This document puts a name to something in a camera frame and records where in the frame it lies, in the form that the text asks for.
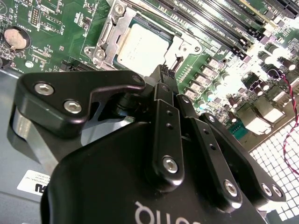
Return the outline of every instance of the black capacitor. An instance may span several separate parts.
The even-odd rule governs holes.
[[[228,112],[228,117],[233,123],[237,121],[237,117],[232,112]]]
[[[270,86],[266,82],[261,82],[260,87],[263,91],[267,91],[270,88]]]
[[[233,107],[233,108],[236,108],[238,106],[237,102],[234,100],[234,98],[230,97],[228,99],[230,105]]]
[[[254,89],[254,92],[255,92],[258,96],[261,96],[261,95],[263,94],[263,91],[261,90],[260,87],[256,87],[256,88]]]
[[[277,61],[282,63],[282,65],[285,66],[290,71],[292,71],[296,68],[296,65],[293,62],[291,62],[290,60],[288,60],[284,57],[279,57],[277,59]]]

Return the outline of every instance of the screw hole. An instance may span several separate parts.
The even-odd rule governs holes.
[[[173,126],[171,124],[169,124],[169,123],[166,124],[166,127],[168,127],[170,130],[173,129]]]
[[[172,113],[171,111],[166,111],[166,113],[167,113],[170,117],[173,116],[173,113]]]
[[[166,92],[169,92],[169,88],[166,85],[162,85],[162,89],[164,89]]]
[[[216,147],[213,144],[210,144],[210,148],[216,150]]]

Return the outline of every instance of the cable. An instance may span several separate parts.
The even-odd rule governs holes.
[[[296,127],[299,126],[299,124],[298,124],[298,112],[297,112],[297,108],[296,108],[296,100],[295,100],[295,97],[294,97],[294,93],[293,93],[293,91],[292,91],[292,86],[291,86],[289,80],[288,80],[285,76],[283,77],[283,79],[284,79],[285,83],[288,85],[289,92],[290,92],[290,96],[291,96],[291,98],[292,98],[293,110],[294,110],[294,113],[295,113],[295,124],[294,124],[294,126],[291,128],[291,130],[289,131],[289,133],[286,135],[285,140],[284,140],[284,146],[283,146],[284,161],[285,161],[285,163],[287,164],[288,168],[289,168],[293,173],[299,175],[299,172],[298,172],[297,170],[295,170],[295,169],[290,165],[288,159],[286,158],[286,154],[287,154],[287,153],[286,153],[286,149],[285,149],[285,147],[286,147],[286,144],[287,144],[287,139],[291,136],[291,133],[294,131],[294,129],[295,129]]]

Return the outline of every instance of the white label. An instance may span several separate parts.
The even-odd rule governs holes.
[[[49,181],[50,176],[33,170],[27,170],[17,189],[42,196]]]

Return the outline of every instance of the capacitor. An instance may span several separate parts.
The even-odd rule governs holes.
[[[228,117],[231,120],[231,122],[235,123],[237,121],[237,117],[232,112],[228,112]]]
[[[207,91],[206,97],[208,101],[213,101],[216,98],[215,94],[212,91]]]
[[[237,102],[234,100],[234,98],[230,97],[228,98],[229,104],[233,107],[236,108],[238,106]]]
[[[265,62],[265,64],[272,64],[273,61],[275,61],[274,58],[272,56],[268,55],[267,53],[265,53],[261,56],[261,60],[263,62]]]
[[[282,65],[285,66],[290,71],[292,71],[292,70],[294,70],[296,68],[296,65],[293,62],[291,62],[290,60],[288,60],[288,59],[286,59],[284,57],[280,57],[278,59],[278,61],[280,63],[282,63]]]
[[[273,54],[274,56],[279,56],[279,54],[280,54],[280,49],[279,49],[279,47],[276,47],[275,45],[273,45],[273,46],[271,46],[270,48],[269,48],[269,52],[271,53],[271,54]]]
[[[231,76],[230,76],[230,74],[228,74],[227,72],[225,72],[225,73],[222,74],[222,78],[223,78],[223,81],[225,83],[228,83],[230,81],[230,79],[231,79]]]
[[[222,83],[221,82],[215,82],[214,83],[214,87],[215,87],[215,89],[217,90],[217,91],[221,91],[221,90],[223,90],[223,85],[222,85]]]
[[[266,83],[266,82],[261,82],[260,83],[260,87],[262,88],[262,90],[267,91],[270,86]]]
[[[255,92],[258,96],[261,96],[261,95],[263,94],[263,91],[262,91],[261,88],[259,88],[259,87],[256,87],[256,88],[254,89],[254,92]]]
[[[201,110],[206,109],[206,103],[205,103],[205,101],[200,100],[200,101],[198,101],[197,104],[198,104],[198,106],[199,106],[199,108],[200,108]]]

